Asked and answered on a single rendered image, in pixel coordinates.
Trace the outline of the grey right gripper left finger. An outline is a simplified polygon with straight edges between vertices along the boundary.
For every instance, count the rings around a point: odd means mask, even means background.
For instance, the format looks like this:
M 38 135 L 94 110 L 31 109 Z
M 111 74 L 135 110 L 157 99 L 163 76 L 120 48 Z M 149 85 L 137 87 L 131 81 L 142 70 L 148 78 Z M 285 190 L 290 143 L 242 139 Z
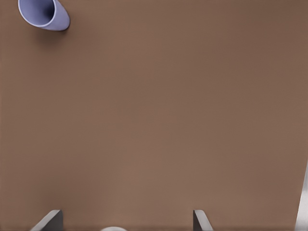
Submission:
M 63 231 L 62 210 L 50 211 L 30 231 Z

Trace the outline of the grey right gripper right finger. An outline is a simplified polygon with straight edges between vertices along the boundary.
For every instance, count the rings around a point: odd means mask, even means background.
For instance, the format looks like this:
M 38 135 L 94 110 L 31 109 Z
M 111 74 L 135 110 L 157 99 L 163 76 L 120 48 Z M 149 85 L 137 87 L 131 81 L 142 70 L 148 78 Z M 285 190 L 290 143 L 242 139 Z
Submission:
M 203 210 L 193 211 L 193 231 L 213 231 L 213 227 Z

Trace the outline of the blue cup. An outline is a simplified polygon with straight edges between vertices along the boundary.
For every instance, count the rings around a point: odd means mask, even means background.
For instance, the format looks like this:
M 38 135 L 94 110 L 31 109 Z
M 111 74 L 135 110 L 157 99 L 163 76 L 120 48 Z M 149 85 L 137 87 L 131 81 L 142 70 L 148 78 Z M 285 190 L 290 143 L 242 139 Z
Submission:
M 59 0 L 18 0 L 23 19 L 37 28 L 64 31 L 70 26 L 70 17 Z

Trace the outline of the silver frame post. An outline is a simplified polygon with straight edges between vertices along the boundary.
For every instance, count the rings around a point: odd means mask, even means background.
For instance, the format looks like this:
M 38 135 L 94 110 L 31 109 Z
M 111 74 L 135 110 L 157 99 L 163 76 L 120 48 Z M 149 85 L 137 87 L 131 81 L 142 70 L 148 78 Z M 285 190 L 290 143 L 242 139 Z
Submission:
M 296 217 L 295 231 L 308 231 L 308 162 Z

